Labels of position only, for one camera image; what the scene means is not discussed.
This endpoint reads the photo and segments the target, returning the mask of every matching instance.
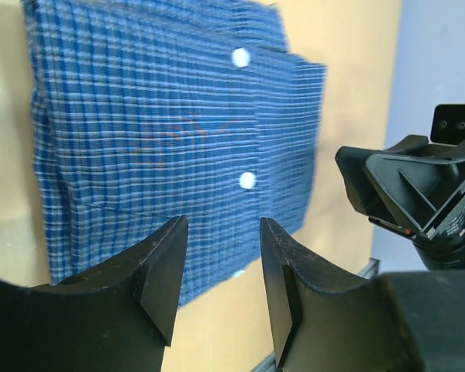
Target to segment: striped fabric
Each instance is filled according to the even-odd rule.
[[[33,166],[51,281],[175,215],[180,305],[260,256],[260,217],[294,232],[312,188],[326,69],[287,52],[274,7],[242,0],[25,0]],[[235,50],[250,56],[237,67]],[[254,186],[243,188],[246,172]]]

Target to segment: folded cloth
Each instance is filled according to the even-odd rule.
[[[325,66],[240,0],[24,0],[33,167],[51,281],[190,231],[180,305],[260,256],[260,217],[301,227]]]

